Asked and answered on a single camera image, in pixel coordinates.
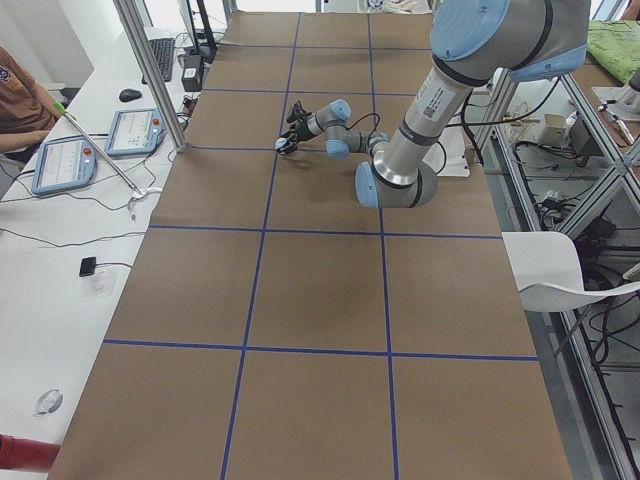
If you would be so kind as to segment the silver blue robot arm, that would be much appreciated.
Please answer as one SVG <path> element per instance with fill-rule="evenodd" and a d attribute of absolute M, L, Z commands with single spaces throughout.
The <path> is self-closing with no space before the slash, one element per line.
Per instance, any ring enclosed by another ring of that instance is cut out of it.
<path fill-rule="evenodd" d="M 275 142 L 280 154 L 325 137 L 329 157 L 366 153 L 358 165 L 357 199 L 367 208 L 414 208 L 437 191 L 436 172 L 423 159 L 476 87 L 499 68 L 515 82 L 558 77 L 579 68 L 587 52 L 587 1 L 447 1 L 430 35 L 433 66 L 392 137 L 347 127 L 349 104 L 338 99 L 316 112 L 295 103 L 290 128 Z"/>

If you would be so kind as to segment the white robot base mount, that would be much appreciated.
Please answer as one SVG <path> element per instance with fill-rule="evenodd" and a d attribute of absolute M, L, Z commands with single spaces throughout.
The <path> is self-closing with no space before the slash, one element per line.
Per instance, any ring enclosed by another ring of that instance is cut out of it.
<path fill-rule="evenodd" d="M 446 128 L 425 155 L 423 162 L 439 177 L 467 178 L 470 170 L 462 128 Z"/>

